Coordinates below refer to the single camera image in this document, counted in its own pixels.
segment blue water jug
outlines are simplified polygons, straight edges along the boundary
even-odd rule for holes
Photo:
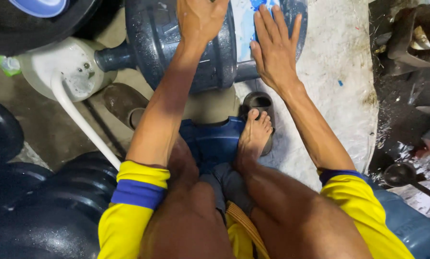
[[[373,189],[386,213],[387,227],[406,245],[417,259],[430,259],[430,218],[413,209],[395,193],[384,190],[370,178]]]

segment black slide sandal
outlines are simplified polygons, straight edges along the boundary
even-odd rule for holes
[[[244,103],[242,104],[241,117],[245,121],[247,121],[248,111],[253,108],[258,109],[260,115],[262,111],[267,112],[271,118],[272,133],[269,136],[268,142],[266,142],[266,145],[264,146],[263,152],[261,153],[261,156],[266,156],[272,150],[272,135],[275,133],[274,104],[272,103],[272,99],[269,94],[264,92],[252,92],[247,94],[244,99]]]

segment yellow sleeve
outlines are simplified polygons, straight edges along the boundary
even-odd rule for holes
[[[385,212],[371,187],[353,175],[337,175],[327,181],[321,195],[333,200],[354,219],[374,259],[414,259],[385,224]]]
[[[144,230],[167,189],[168,170],[126,161],[98,225],[99,259],[136,259]]]

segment forearm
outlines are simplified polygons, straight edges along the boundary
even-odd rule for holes
[[[307,95],[301,82],[281,94],[312,162],[323,169],[355,170],[349,154]]]
[[[166,168],[204,47],[180,42],[133,134],[127,160]]]

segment blue stripe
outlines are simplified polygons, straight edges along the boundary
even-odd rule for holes
[[[150,183],[122,179],[117,183],[111,202],[156,209],[165,195],[165,189]]]
[[[322,186],[326,185],[328,180],[330,180],[332,177],[340,176],[340,175],[351,175],[356,176],[362,180],[363,177],[361,173],[355,171],[355,170],[331,170],[331,169],[325,169],[319,176],[319,180],[322,183]]]

